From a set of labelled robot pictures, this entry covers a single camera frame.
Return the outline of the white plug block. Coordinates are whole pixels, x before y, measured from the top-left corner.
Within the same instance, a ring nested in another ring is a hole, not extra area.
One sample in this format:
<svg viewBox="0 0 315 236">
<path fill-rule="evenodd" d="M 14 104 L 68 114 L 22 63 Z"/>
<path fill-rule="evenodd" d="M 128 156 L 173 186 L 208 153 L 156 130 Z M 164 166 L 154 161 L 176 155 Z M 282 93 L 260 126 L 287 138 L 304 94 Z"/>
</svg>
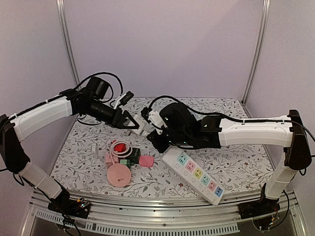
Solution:
<svg viewBox="0 0 315 236">
<path fill-rule="evenodd" d="M 139 127 L 137 129 L 129 129 L 129 131 L 138 136 L 142 137 L 148 136 L 150 131 L 147 122 L 137 114 L 135 114 L 133 118 L 139 124 Z"/>
</svg>

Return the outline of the red cube socket adapter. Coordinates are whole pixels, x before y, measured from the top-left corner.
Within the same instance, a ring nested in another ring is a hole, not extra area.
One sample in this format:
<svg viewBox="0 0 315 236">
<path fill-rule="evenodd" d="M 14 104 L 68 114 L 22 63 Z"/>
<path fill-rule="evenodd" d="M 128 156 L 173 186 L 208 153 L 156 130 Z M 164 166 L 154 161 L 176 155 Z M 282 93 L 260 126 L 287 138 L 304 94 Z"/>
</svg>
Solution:
<svg viewBox="0 0 315 236">
<path fill-rule="evenodd" d="M 124 152 L 126 151 L 126 145 L 124 143 L 119 143 L 114 146 L 114 151 L 118 153 Z"/>
</svg>

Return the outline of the light pink cube socket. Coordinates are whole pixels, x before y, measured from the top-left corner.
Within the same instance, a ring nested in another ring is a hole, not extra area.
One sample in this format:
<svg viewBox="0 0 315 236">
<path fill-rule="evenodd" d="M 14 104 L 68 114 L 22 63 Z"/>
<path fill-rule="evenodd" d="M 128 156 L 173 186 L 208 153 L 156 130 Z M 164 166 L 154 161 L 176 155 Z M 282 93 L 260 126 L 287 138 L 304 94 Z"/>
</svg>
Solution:
<svg viewBox="0 0 315 236">
<path fill-rule="evenodd" d="M 104 161 L 107 168 L 109 168 L 113 164 L 110 154 L 108 152 L 105 153 Z"/>
</svg>

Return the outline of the dark green cube socket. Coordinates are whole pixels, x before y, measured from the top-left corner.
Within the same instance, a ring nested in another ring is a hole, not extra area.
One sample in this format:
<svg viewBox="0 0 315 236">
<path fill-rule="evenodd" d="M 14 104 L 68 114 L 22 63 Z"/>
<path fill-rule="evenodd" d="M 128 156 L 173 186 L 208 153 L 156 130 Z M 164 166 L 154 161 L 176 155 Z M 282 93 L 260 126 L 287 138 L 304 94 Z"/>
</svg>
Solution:
<svg viewBox="0 0 315 236">
<path fill-rule="evenodd" d="M 140 156 L 141 150 L 139 148 L 134 148 L 128 158 L 132 164 L 138 164 Z"/>
</svg>

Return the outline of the white colourful power strip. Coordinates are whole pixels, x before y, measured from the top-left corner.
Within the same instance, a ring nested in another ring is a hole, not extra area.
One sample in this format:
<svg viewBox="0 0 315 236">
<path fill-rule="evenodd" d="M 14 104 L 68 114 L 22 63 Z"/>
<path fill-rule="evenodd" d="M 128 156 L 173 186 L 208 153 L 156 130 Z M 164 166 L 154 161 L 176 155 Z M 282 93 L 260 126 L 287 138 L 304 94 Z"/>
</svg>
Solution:
<svg viewBox="0 0 315 236">
<path fill-rule="evenodd" d="M 177 147 L 169 148 L 162 161 L 209 203 L 217 206 L 225 194 L 219 182 Z"/>
</svg>

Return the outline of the green beige socket adapter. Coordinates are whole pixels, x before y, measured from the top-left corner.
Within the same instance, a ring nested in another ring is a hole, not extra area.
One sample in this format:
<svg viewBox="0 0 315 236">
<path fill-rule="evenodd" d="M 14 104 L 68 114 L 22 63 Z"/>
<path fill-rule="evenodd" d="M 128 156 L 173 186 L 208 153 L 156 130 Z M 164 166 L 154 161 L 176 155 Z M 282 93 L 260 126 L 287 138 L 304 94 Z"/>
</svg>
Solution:
<svg viewBox="0 0 315 236">
<path fill-rule="evenodd" d="M 131 168 L 131 162 L 128 159 L 121 159 L 120 164 L 127 166 L 129 169 Z"/>
</svg>

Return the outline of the pink plug adapter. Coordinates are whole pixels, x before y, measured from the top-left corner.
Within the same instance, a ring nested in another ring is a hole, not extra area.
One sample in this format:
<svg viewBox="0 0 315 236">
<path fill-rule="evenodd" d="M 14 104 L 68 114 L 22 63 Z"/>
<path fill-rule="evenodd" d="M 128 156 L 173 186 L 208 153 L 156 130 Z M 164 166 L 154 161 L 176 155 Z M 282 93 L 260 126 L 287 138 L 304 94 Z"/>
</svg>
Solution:
<svg viewBox="0 0 315 236">
<path fill-rule="evenodd" d="M 139 157 L 138 163 L 141 167 L 151 168 L 154 165 L 154 157 L 153 156 L 147 156 L 147 155 L 141 155 Z"/>
</svg>

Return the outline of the pink round cable reel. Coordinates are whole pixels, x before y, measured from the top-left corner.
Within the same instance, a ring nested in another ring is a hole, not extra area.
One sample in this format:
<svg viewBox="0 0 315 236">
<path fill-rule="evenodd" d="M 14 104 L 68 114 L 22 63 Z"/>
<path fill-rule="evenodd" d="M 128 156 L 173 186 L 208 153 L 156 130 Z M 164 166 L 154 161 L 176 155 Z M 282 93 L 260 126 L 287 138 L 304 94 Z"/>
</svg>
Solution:
<svg viewBox="0 0 315 236">
<path fill-rule="evenodd" d="M 114 187 L 125 187 L 131 181 L 131 171 L 127 166 L 116 163 L 109 167 L 107 179 Z"/>
</svg>

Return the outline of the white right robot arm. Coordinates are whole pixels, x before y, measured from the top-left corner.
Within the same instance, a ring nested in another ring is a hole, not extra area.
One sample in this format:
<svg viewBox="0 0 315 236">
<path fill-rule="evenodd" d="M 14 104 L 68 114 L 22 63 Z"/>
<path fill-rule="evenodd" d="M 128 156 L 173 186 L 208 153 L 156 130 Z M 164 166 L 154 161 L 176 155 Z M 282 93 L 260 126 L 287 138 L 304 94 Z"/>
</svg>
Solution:
<svg viewBox="0 0 315 236">
<path fill-rule="evenodd" d="M 261 190 L 261 199 L 254 204 L 258 214 L 265 214 L 296 173 L 312 162 L 308 136 L 299 113 L 291 110 L 278 118 L 232 118 L 222 113 L 202 113 L 184 103 L 174 102 L 161 111 L 144 108 L 142 117 L 154 127 L 148 140 L 162 154 L 163 162 L 213 205 L 222 199 L 225 190 L 202 169 L 186 150 L 222 148 L 230 145 L 274 145 L 283 148 L 281 162 Z"/>
</svg>

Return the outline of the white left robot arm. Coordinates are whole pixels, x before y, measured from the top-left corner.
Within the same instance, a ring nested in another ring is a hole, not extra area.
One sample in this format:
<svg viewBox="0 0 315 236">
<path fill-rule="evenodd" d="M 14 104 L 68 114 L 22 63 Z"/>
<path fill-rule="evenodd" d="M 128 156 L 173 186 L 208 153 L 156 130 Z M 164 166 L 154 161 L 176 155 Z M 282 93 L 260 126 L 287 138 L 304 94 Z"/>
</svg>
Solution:
<svg viewBox="0 0 315 236">
<path fill-rule="evenodd" d="M 61 91 L 58 95 L 40 102 L 11 116 L 0 118 L 0 155 L 7 171 L 18 176 L 21 184 L 28 184 L 39 190 L 62 213 L 70 213 L 73 202 L 69 192 L 56 180 L 50 177 L 42 168 L 32 163 L 25 153 L 22 142 L 39 130 L 61 120 L 75 115 L 89 115 L 110 127 L 128 129 L 126 122 L 130 120 L 131 129 L 137 129 L 139 124 L 131 114 L 122 110 L 122 106 L 130 101 L 134 94 L 131 91 L 121 93 L 114 100 L 114 105 L 104 101 L 105 94 L 112 86 L 101 78 L 108 75 L 118 79 L 110 72 L 98 72 L 85 78 L 84 86 L 79 83 L 74 88 Z"/>
</svg>

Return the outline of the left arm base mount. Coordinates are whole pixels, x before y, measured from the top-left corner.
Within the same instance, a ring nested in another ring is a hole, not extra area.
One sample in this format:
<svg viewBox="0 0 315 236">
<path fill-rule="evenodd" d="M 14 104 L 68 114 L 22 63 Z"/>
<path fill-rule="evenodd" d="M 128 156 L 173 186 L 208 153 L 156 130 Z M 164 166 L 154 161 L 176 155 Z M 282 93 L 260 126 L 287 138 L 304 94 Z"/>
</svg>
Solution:
<svg viewBox="0 0 315 236">
<path fill-rule="evenodd" d="M 60 183 L 58 185 L 62 191 L 55 199 L 50 199 L 48 209 L 64 215 L 87 219 L 91 209 L 91 201 L 85 198 L 73 200 L 70 198 L 70 193 Z"/>
</svg>

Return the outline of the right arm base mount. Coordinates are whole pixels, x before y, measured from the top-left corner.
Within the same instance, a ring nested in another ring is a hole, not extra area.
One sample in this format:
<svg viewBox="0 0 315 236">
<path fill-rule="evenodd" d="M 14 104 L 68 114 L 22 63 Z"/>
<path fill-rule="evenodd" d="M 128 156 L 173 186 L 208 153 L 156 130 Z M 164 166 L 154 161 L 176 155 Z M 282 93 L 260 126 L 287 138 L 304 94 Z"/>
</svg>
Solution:
<svg viewBox="0 0 315 236">
<path fill-rule="evenodd" d="M 266 183 L 263 185 L 260 198 L 255 201 L 238 204 L 238 213 L 241 219 L 269 214 L 280 210 L 279 199 L 268 199 L 265 196 Z"/>
</svg>

